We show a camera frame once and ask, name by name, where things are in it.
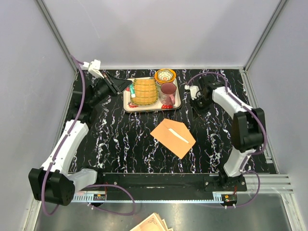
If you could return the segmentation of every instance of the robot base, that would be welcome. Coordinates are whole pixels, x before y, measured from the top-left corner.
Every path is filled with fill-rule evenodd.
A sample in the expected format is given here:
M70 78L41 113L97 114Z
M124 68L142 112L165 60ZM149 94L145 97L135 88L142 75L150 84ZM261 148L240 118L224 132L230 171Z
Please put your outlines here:
M203 178L206 192L238 192L247 191L245 177L239 175L237 177L228 177L223 169L220 170L217 177L206 176Z

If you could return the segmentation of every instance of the gray floor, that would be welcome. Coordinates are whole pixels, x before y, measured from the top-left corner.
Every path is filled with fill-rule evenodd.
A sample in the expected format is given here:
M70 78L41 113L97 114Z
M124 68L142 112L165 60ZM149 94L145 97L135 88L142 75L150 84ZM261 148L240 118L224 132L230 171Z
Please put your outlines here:
M248 195L239 195L239 204ZM129 212L131 204L104 204L116 212ZM174 231L290 231L279 195L261 194L249 206L214 209L201 204L137 204L134 216L124 217L91 210L85 204L60 207L52 217L40 212L35 231L129 231L156 212Z

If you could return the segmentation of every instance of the enclosure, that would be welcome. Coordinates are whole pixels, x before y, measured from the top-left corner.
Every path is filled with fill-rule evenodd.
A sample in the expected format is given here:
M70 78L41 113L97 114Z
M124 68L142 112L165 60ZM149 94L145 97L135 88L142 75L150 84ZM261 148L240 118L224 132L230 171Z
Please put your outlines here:
M130 230L159 212L177 231L306 230L307 7L304 0L3 3L1 229ZM103 169L110 183L134 193L139 202L133 216L71 203L47 217L33 198L28 174L55 148L73 91L81 90L71 55L83 62L100 60L99 69L119 79L154 77L162 68L177 75L178 110L127 113L122 96L102 100L69 169ZM231 118L221 107L199 119L191 112L185 83L205 71L224 75L240 100L265 112L267 148L246 166L260 176L259 195L232 211L202 206L199 189L204 185L197 192L193 184L217 176L232 149L227 131ZM95 83L87 69L83 73L87 86ZM164 118L183 122L196 139L183 159L150 135ZM239 204L256 193L257 177L245 175L245 184L247 191L238 192ZM104 208L131 208L117 191L110 190L110 200Z

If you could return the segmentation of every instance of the paper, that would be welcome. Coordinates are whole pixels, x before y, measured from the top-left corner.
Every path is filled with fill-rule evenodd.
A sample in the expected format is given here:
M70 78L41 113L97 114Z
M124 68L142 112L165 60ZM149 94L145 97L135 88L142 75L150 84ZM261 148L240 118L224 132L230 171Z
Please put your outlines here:
M167 227L167 224L166 224L166 222L165 222L165 219L162 219L162 222L163 222L163 225L164 225L165 230L167 231L167 230L168 230L168 227Z
M181 159L196 143L184 123L170 119L164 119L151 135Z
M157 217L157 214L152 213L148 218L130 231L167 231L161 222L162 221Z

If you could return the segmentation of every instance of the white wall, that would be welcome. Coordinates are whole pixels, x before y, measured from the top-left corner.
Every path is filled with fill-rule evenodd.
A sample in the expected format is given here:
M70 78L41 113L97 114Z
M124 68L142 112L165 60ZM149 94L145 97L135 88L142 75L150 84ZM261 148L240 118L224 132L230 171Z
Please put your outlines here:
M248 70L281 173L308 227L308 1L289 1Z
M279 2L44 1L69 50L102 68L243 66Z
M17 231L28 173L51 152L74 72L33 0L0 8L0 230Z

